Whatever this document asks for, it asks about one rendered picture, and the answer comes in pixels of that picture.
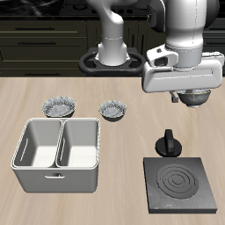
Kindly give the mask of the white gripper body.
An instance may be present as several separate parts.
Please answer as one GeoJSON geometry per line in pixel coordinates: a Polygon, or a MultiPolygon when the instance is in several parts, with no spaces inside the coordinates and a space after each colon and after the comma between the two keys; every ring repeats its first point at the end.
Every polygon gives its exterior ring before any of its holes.
{"type": "Polygon", "coordinates": [[[147,92],[182,91],[218,88],[222,82],[224,55],[220,52],[202,54],[201,63],[188,70],[174,67],[143,66],[142,89],[147,92]]]}

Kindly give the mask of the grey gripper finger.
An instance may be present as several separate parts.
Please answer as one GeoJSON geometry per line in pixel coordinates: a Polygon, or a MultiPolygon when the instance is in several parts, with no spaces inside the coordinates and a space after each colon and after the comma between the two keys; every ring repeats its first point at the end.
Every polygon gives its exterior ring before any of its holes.
{"type": "Polygon", "coordinates": [[[179,100],[178,94],[175,91],[170,91],[171,94],[171,102],[177,103],[179,100]]]}

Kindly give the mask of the small grey bowl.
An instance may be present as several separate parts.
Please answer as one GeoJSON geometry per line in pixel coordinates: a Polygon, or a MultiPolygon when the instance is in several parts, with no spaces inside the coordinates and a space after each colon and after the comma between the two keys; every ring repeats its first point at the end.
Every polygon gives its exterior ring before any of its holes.
{"type": "Polygon", "coordinates": [[[205,104],[211,94],[209,89],[177,91],[179,99],[188,107],[199,107],[205,104]]]}

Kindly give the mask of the round black stove knob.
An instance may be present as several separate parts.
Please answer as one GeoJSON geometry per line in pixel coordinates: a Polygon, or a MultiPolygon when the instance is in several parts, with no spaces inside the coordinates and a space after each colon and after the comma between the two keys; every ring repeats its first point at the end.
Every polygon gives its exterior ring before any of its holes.
{"type": "Polygon", "coordinates": [[[178,157],[182,152],[182,145],[173,137],[172,130],[166,129],[164,136],[156,141],[155,149],[162,157],[178,157]]]}

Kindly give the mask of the medium grey fluted bowl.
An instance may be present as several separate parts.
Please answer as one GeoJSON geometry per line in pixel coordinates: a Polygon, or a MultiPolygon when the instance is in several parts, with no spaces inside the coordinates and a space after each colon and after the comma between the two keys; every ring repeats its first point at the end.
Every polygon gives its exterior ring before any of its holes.
{"type": "Polygon", "coordinates": [[[115,122],[124,117],[127,106],[119,100],[107,100],[99,106],[98,111],[105,120],[115,122]]]}

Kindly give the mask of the dark grey stove plate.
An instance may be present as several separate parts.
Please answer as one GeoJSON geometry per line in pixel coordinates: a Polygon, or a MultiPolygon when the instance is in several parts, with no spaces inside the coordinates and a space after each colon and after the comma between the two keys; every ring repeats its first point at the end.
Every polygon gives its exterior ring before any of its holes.
{"type": "Polygon", "coordinates": [[[150,214],[215,214],[217,206],[199,157],[144,157],[150,214]]]}

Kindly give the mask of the large grey fluted bowl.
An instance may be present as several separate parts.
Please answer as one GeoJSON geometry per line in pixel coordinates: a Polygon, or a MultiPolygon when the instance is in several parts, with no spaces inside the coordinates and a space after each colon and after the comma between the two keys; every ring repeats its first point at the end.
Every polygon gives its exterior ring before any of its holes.
{"type": "Polygon", "coordinates": [[[41,111],[48,118],[70,118],[75,110],[76,101],[65,96],[50,98],[41,107],[41,111]]]}

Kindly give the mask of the white two-bin basket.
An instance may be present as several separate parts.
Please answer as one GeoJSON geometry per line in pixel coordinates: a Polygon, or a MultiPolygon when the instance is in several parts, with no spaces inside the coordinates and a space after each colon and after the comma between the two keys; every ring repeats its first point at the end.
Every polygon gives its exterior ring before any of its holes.
{"type": "Polygon", "coordinates": [[[11,160],[25,192],[95,192],[100,121],[29,119],[11,160]]]}

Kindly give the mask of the dark kitchen cupboards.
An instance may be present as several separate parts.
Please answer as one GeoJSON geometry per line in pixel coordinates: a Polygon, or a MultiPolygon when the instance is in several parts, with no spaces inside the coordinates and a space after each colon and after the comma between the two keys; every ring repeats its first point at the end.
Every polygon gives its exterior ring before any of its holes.
{"type": "MultiPolygon", "coordinates": [[[[225,0],[204,50],[225,53],[225,0]]],[[[147,10],[133,5],[113,6],[123,17],[124,41],[146,57],[146,52],[163,44],[164,34],[147,25],[147,10]]],[[[83,76],[80,57],[101,42],[98,13],[86,0],[0,0],[0,76],[83,76]]]]}

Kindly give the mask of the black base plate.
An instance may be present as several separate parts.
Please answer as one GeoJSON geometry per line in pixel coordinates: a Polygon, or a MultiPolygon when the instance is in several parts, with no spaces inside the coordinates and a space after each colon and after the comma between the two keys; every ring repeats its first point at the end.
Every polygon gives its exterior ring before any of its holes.
{"type": "Polygon", "coordinates": [[[85,76],[91,77],[130,77],[140,76],[142,68],[146,62],[145,58],[138,53],[135,47],[129,47],[127,53],[129,60],[119,66],[106,66],[101,64],[96,55],[98,49],[91,47],[86,54],[84,54],[78,63],[79,69],[85,76]]]}

